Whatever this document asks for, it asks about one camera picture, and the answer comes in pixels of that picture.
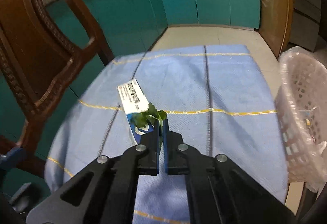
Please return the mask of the green vegetable leaf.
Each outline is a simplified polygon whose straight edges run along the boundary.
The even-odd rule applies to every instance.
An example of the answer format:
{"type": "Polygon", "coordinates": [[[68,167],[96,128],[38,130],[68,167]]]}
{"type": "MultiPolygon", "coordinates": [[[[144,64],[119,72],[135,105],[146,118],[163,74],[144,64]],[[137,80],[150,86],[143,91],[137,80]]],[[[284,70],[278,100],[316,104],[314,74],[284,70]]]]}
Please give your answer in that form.
{"type": "Polygon", "coordinates": [[[139,113],[132,113],[130,116],[130,125],[137,143],[146,133],[154,131],[155,123],[158,122],[160,128],[163,128],[163,122],[167,119],[167,113],[160,109],[159,111],[152,103],[148,103],[148,109],[139,113]]]}

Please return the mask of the white printed paper box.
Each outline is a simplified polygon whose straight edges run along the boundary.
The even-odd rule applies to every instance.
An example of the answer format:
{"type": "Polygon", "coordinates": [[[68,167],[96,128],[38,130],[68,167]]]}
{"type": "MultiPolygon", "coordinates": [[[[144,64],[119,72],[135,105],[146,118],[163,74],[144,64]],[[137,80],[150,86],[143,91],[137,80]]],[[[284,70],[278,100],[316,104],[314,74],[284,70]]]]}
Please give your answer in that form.
{"type": "Polygon", "coordinates": [[[134,142],[139,144],[144,134],[153,131],[153,124],[150,121],[146,121],[143,127],[137,127],[132,121],[132,116],[147,111],[149,109],[149,102],[135,78],[117,86],[117,90],[121,106],[130,126],[131,135],[134,142]]]}

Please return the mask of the teal kitchen cabinets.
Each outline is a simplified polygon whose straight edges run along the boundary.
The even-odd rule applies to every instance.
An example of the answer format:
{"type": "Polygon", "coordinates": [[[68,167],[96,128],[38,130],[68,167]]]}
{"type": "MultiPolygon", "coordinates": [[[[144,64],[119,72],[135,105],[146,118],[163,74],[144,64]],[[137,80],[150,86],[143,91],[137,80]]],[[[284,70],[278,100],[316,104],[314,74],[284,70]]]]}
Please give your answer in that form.
{"type": "Polygon", "coordinates": [[[261,0],[83,0],[115,56],[145,52],[178,25],[259,28],[261,0]]]}

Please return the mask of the white plastic trash basket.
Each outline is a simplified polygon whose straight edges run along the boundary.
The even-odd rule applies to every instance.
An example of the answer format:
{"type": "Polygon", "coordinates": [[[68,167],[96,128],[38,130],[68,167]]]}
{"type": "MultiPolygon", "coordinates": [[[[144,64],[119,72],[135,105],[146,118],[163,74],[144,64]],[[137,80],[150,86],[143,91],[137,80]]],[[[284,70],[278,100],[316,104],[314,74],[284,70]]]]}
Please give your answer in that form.
{"type": "Polygon", "coordinates": [[[289,182],[318,192],[326,183],[326,67],[301,47],[279,58],[275,98],[289,182]]]}

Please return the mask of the blue checked tablecloth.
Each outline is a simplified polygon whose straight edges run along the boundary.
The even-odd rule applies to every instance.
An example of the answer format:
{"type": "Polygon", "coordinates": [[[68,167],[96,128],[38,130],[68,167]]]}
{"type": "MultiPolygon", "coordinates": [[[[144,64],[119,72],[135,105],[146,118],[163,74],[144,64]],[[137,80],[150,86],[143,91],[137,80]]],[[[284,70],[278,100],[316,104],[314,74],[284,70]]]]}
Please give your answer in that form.
{"type": "Polygon", "coordinates": [[[116,157],[136,140],[118,86],[136,80],[169,127],[202,154],[225,154],[280,202],[288,172],[270,88],[244,45],[210,45],[114,59],[59,128],[45,166],[56,191],[98,155],[116,157]]]}

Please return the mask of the carved dark wooden chair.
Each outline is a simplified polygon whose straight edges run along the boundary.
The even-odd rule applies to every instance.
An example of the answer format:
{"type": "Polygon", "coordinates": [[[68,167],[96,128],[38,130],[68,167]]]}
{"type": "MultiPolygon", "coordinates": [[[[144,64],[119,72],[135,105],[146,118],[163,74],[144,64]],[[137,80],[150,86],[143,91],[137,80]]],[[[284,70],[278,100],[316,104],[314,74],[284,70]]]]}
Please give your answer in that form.
{"type": "Polygon", "coordinates": [[[99,56],[107,65],[114,54],[83,0],[65,0],[88,36],[79,47],[58,28],[42,0],[1,0],[1,71],[25,123],[17,142],[1,138],[1,153],[23,153],[17,168],[43,177],[45,161],[35,156],[43,127],[65,90],[83,67],[99,56]]]}

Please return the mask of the wooden glass door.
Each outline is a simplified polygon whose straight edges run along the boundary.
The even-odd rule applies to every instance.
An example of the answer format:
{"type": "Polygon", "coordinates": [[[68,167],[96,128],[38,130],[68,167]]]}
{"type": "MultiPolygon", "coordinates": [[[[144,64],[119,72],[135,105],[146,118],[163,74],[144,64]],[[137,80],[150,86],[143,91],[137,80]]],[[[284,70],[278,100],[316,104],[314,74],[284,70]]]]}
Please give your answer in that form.
{"type": "Polygon", "coordinates": [[[293,0],[261,0],[258,32],[276,58],[287,49],[292,21],[293,0]]]}

